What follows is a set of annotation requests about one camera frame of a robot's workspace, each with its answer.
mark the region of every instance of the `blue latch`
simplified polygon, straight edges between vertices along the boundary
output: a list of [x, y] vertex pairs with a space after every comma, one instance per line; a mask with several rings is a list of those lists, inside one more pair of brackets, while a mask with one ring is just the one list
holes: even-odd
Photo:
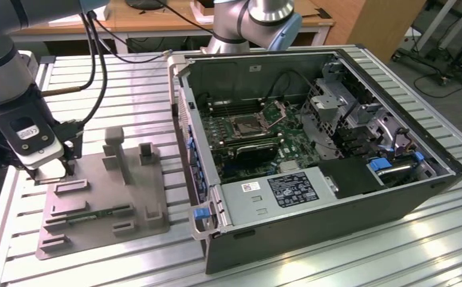
[[385, 158], [375, 158], [373, 160], [371, 160], [369, 162], [369, 166], [372, 171], [379, 171], [381, 169], [387, 169], [388, 167], [391, 167], [391, 163], [388, 162], [388, 160]]
[[193, 143], [193, 137], [191, 136], [188, 138], [188, 143], [185, 144], [185, 148], [189, 148], [192, 143]]
[[209, 208], [204, 207], [204, 208], [197, 208], [197, 209], [193, 210], [193, 218], [195, 218], [195, 220], [209, 218], [209, 216], [211, 216]]
[[417, 162], [423, 161], [424, 159], [423, 154], [419, 151], [415, 151], [415, 158]]

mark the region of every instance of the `aluminum workbench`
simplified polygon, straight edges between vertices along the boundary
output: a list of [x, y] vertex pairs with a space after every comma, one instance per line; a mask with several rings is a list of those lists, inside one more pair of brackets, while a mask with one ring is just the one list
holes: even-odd
[[[339, 47], [462, 162], [462, 133], [367, 50], [352, 45], [331, 48]], [[128, 59], [148, 57], [129, 55]], [[171, 230], [38, 261], [33, 253], [45, 188], [34, 187], [25, 173], [9, 169], [0, 196], [0, 285], [462, 286], [462, 182], [399, 221], [205, 275], [201, 247], [187, 223], [189, 204], [169, 112], [167, 63], [131, 65], [113, 57], [107, 63], [108, 91], [87, 124], [84, 153], [101, 151], [104, 128], [112, 126], [124, 127], [124, 148], [153, 142], [161, 153]], [[88, 56], [60, 57], [40, 65], [36, 81], [42, 90], [52, 90], [83, 83], [89, 72]], [[89, 90], [46, 98], [57, 120], [87, 115], [99, 94], [100, 74], [96, 79]]]

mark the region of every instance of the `green circuit board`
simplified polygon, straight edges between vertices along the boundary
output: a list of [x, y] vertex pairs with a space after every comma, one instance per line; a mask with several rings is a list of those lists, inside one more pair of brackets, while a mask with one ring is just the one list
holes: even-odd
[[319, 162], [297, 109], [283, 103], [268, 103], [260, 113], [205, 115], [201, 121], [223, 183], [277, 174], [287, 161], [296, 161], [300, 169]]

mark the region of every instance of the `power supply label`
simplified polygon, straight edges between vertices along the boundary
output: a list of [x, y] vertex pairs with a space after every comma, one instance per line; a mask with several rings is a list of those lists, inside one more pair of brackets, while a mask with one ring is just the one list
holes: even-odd
[[271, 178], [268, 184], [280, 207], [289, 207], [319, 199], [304, 172]]

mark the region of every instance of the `wooden desk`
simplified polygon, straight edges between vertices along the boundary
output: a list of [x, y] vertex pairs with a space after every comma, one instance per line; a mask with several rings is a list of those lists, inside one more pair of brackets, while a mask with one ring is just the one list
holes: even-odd
[[[195, 21], [193, 13], [189, 8], [189, 0], [168, 0], [171, 6], [184, 17]], [[124, 0], [109, 1], [109, 16], [103, 25], [123, 39], [149, 38], [167, 36], [204, 36], [208, 33], [183, 19], [180, 19], [169, 10], [160, 9], [141, 11], [131, 8]], [[312, 32], [312, 45], [324, 43], [329, 27], [335, 24], [332, 19], [323, 19], [319, 16], [303, 17], [300, 32]], [[111, 38], [105, 33], [100, 33], [103, 38]], [[68, 41], [85, 39], [85, 31], [81, 25], [49, 27], [48, 24], [28, 28], [12, 35], [16, 42], [38, 41]], [[116, 41], [119, 53], [127, 53], [124, 44]]]
[[404, 37], [425, 0], [312, 0], [336, 21], [325, 45], [363, 44], [383, 62]]

